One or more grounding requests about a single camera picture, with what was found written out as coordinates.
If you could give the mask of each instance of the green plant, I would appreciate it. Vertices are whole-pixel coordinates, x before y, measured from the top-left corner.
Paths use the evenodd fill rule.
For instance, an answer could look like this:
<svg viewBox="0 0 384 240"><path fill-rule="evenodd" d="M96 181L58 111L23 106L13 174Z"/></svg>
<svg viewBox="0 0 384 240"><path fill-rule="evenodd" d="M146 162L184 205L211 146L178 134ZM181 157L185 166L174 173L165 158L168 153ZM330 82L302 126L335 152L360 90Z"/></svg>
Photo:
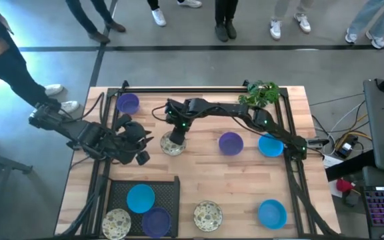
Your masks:
<svg viewBox="0 0 384 240"><path fill-rule="evenodd" d="M239 103L263 108L269 103L277 102L279 99L279 87L272 82L264 83L258 80L253 84L248 84L247 91L248 96L241 95L238 97Z"/></svg>

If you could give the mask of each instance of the wooden table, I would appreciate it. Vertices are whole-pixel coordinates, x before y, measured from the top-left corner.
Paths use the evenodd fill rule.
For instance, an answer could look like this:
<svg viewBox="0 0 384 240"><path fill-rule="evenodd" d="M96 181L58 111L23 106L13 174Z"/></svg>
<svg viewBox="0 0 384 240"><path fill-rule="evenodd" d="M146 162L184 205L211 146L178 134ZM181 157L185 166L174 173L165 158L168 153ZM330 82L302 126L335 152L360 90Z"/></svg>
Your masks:
<svg viewBox="0 0 384 240"><path fill-rule="evenodd" d="M309 104L304 87L288 87L293 118L297 134L304 138L315 136ZM85 110L91 108L101 92L107 87L92 87ZM151 160L138 166L133 160L128 165L112 165L109 177L114 180L172 181L178 175L181 182L179 237L296 237L289 185L283 157L266 158L257 148L259 136L250 133L227 117L206 117L194 121L186 134L187 148L177 157L164 154L159 140L164 133L173 129L172 125L160 122L151 115L151 110L166 103L168 97L183 102L184 99L200 97L210 102L233 103L238 93L138 93L140 110L133 116L146 130L152 131L152 140L146 150ZM281 110L285 114L284 104ZM276 120L273 105L266 107ZM108 126L111 125L112 112ZM163 110L157 116L164 118ZM86 118L99 122L99 106ZM218 138L227 131L234 131L243 138L244 150L237 156L226 157L220 154ZM304 160L305 174L312 204L328 223L340 232L336 212L329 191L321 157L309 152ZM72 163L84 158L82 152L75 152ZM75 166L69 173L67 186L57 222L56 233L61 233L76 218L83 208L91 178L92 160ZM284 204L288 219L284 228L272 231L258 221L257 210L262 201L276 199ZM223 211L223 224L218 230L204 233L193 222L193 210L203 201L211 200L220 205ZM301 205L304 228L308 229L304 207Z"/></svg>

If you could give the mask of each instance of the concrete floor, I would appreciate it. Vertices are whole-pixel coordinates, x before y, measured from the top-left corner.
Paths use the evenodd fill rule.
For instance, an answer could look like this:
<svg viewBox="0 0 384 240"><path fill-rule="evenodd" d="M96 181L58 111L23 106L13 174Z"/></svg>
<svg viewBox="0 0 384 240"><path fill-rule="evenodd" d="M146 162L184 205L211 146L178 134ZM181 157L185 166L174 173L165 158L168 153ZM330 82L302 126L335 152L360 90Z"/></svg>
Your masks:
<svg viewBox="0 0 384 240"><path fill-rule="evenodd" d="M81 0L89 17L103 32L103 21L87 0ZM105 0L108 7L111 0ZM365 0L320 0L309 14L313 31L300 32L291 7L283 25L283 38L271 40L268 20L275 0L240 1L235 19L239 37L228 45L342 46L344 32ZM304 85L310 103L348 96L363 91L365 79L384 78L384 50L358 44L365 50L324 51L148 51L140 46L222 45L213 33L214 0L201 9L185 9L175 0L160 0L168 25L153 22L145 0L119 0L114 19L127 28L124 34L110 32L109 46L137 47L130 51L107 49L101 68L94 72L98 44L89 40L70 14L64 0L0 0L0 11L15 32L13 37L25 51L32 76L40 84L62 83L67 91L61 101L85 102L90 83L120 86L128 80L134 86L240 85L244 79L274 81L279 85ZM363 96L312 107L324 127L332 126ZM34 166L30 175L14 172L0 203L0 239L30 239L53 234L73 152L66 140L54 133L28 125L32 108L0 81L0 155ZM349 116L338 129L350 126ZM342 232L364 237L364 214L336 201Z"/></svg>

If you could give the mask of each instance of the ceramic plate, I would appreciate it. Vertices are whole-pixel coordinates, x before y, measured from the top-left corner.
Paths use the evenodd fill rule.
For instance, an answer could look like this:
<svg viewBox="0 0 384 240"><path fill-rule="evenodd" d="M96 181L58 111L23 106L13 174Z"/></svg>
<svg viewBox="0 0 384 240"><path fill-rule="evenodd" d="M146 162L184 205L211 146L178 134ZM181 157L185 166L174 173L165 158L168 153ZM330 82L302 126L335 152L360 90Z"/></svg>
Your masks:
<svg viewBox="0 0 384 240"><path fill-rule="evenodd" d="M183 150L185 150L186 140L183 141L182 145L177 145L177 144L173 143L172 141L170 141L170 139L169 139L170 135L171 135L171 132L164 134L164 136L161 138L161 141L159 142L159 144L161 145L161 149L163 150L164 153L166 153L170 156L177 156L181 152L183 152Z"/></svg>
<svg viewBox="0 0 384 240"><path fill-rule="evenodd" d="M106 214L102 222L103 234L110 240L120 240L130 231L131 218L123 209L114 209Z"/></svg>
<svg viewBox="0 0 384 240"><path fill-rule="evenodd" d="M202 231L216 230L221 225L222 220L221 208L212 201L201 202L193 212L193 221Z"/></svg>

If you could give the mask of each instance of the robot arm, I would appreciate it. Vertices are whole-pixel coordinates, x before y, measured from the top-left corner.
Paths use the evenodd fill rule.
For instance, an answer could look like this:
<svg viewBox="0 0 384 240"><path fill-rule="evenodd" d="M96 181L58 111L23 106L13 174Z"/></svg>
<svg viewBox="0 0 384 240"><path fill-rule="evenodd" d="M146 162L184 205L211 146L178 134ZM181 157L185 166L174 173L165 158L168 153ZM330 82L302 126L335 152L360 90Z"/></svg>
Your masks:
<svg viewBox="0 0 384 240"><path fill-rule="evenodd" d="M120 117L115 130L112 130L100 123L68 119L51 106L41 105L32 112L29 123L62 134L70 140L67 143L70 148L75 150L75 146L80 145L84 152L96 160L111 158L128 164L136 156L137 162L143 165L150 158L144 149L153 137L146 138L150 131L145 131L129 115ZM117 134L121 127L125 129L124 132Z"/></svg>
<svg viewBox="0 0 384 240"><path fill-rule="evenodd" d="M246 104L209 103L204 99L187 99L179 103L168 99L165 108L166 122L174 125L170 141L180 145L185 140L185 134L190 129L193 120L209 115L238 117L252 130L268 132L274 138L282 141L294 159L306 159L307 142L300 136L294 136L274 122L271 114L259 107L250 107Z"/></svg>

